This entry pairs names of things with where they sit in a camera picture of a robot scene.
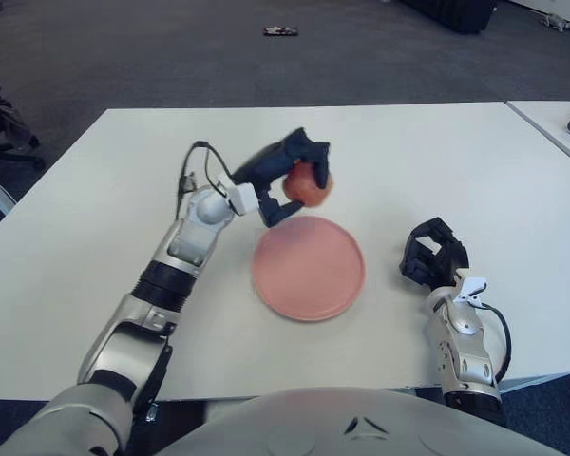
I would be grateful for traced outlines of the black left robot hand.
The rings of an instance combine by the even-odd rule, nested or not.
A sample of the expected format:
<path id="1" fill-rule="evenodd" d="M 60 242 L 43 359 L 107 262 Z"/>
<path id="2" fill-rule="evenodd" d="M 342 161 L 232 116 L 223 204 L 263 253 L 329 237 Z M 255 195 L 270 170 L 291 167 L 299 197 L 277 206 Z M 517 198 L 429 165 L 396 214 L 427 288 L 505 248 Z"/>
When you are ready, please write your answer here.
<path id="1" fill-rule="evenodd" d="M 232 174 L 232 181 L 235 184 L 253 185 L 262 221 L 266 227 L 272 228 L 303 206 L 297 200 L 280 205 L 269 194 L 272 183 L 288 175 L 302 162 L 311 165 L 313 183 L 321 190 L 326 189 L 330 147 L 328 142 L 312 141 L 305 129 L 300 127 L 279 142 L 269 144 L 257 152 Z"/>

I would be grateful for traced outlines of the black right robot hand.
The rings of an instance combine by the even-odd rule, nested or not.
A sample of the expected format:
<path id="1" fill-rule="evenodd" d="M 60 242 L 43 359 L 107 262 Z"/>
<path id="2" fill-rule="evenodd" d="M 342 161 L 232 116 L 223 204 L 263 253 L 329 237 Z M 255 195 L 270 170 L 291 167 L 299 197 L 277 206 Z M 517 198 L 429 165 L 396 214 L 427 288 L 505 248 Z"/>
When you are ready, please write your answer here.
<path id="1" fill-rule="evenodd" d="M 439 250 L 433 253 L 419 238 L 430 238 L 439 245 Z M 432 291 L 454 286 L 456 271 L 468 267 L 466 248 L 439 217 L 421 223 L 410 232 L 399 264 L 403 276 Z"/>

